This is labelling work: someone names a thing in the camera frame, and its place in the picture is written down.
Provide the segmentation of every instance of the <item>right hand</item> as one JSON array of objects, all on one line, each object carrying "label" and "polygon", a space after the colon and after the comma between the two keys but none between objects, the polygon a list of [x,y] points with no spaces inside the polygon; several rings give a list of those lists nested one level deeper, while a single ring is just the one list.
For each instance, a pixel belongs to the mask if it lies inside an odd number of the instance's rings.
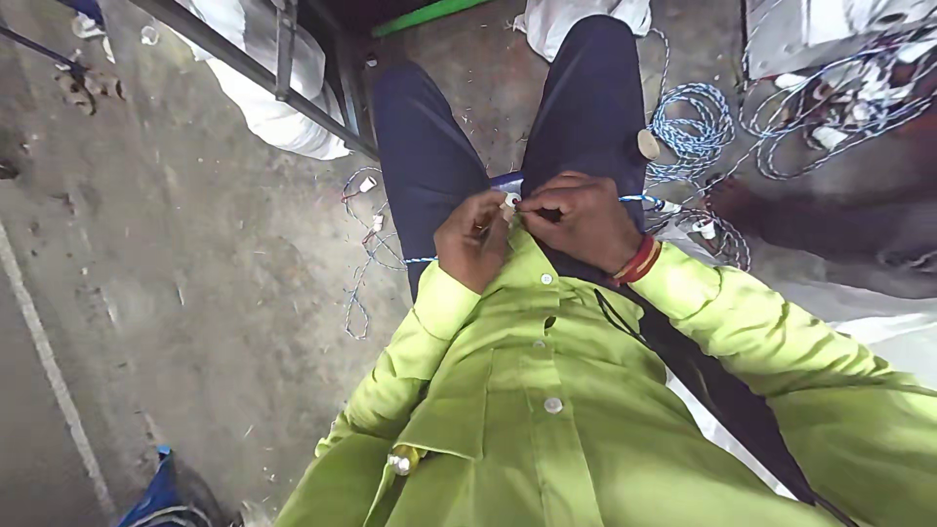
[{"label": "right hand", "polygon": [[[537,211],[558,210],[559,221]],[[618,201],[615,182],[567,171],[517,205],[528,232],[576,260],[617,273],[634,256],[643,236]]]}]

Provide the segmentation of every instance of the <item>shirt button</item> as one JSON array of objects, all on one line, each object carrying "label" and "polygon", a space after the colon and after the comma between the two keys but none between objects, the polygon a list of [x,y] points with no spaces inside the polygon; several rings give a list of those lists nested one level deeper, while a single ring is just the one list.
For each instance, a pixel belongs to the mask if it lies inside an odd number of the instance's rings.
[{"label": "shirt button", "polygon": [[563,401],[551,397],[543,402],[543,407],[550,414],[559,414],[563,410]]}]

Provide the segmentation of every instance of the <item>green bar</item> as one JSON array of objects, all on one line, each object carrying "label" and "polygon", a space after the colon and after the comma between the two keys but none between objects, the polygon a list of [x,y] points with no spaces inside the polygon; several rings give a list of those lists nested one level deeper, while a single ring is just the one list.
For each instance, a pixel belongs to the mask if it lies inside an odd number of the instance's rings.
[{"label": "green bar", "polygon": [[451,15],[463,9],[468,9],[489,0],[439,0],[425,8],[419,8],[406,15],[397,17],[390,22],[383,23],[371,30],[372,37],[384,37],[394,31],[400,31],[418,23],[429,22],[446,15]]}]

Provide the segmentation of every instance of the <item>dark blue trousers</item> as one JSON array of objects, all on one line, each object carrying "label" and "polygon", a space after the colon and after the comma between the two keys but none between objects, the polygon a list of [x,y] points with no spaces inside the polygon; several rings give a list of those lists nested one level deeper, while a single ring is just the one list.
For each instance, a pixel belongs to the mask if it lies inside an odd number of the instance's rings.
[{"label": "dark blue trousers", "polygon": [[[384,186],[404,258],[435,256],[433,233],[439,225],[468,196],[488,188],[482,160],[445,97],[416,64],[390,68],[378,80],[374,116]],[[547,75],[521,167],[521,195],[566,170],[610,177],[618,195],[640,194],[646,162],[635,148],[644,127],[631,29],[607,16],[583,19],[563,40]],[[641,204],[626,206],[643,230]],[[560,275],[605,283],[601,270],[540,245]],[[414,299],[426,266],[409,265]]]}]

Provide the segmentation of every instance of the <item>metal rod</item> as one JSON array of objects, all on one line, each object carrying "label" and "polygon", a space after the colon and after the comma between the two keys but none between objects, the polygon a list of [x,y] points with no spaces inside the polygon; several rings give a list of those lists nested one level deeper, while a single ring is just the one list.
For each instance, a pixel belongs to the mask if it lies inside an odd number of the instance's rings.
[{"label": "metal rod", "polygon": [[23,35],[20,35],[19,33],[13,31],[12,29],[9,29],[2,25],[0,25],[0,35],[3,35],[4,37],[9,38],[10,40],[13,40],[14,42],[18,42],[22,44],[23,46],[26,46],[30,50],[33,50],[34,52],[42,53],[46,55],[47,57],[51,58],[52,60],[68,66],[71,69],[72,73],[74,73],[75,75],[82,75],[87,70],[87,68],[85,68],[81,64],[78,64],[77,62],[72,61],[72,60],[68,60],[63,55],[60,55],[41,44],[37,44],[34,41],[30,40],[29,38],[26,38]]},{"label": "metal rod", "polygon": [[276,100],[286,101],[292,76],[293,42],[296,37],[296,0],[276,9]]},{"label": "metal rod", "polygon": [[[274,93],[276,76],[240,48],[228,42],[199,17],[193,15],[175,0],[129,0],[131,4],[153,15],[167,26],[178,31],[218,60],[231,66],[261,88]],[[312,119],[323,128],[344,141],[352,150],[357,150],[369,158],[378,159],[377,147],[352,133],[335,121],[322,108],[310,102],[296,90],[287,91],[286,103],[297,112]]]}]

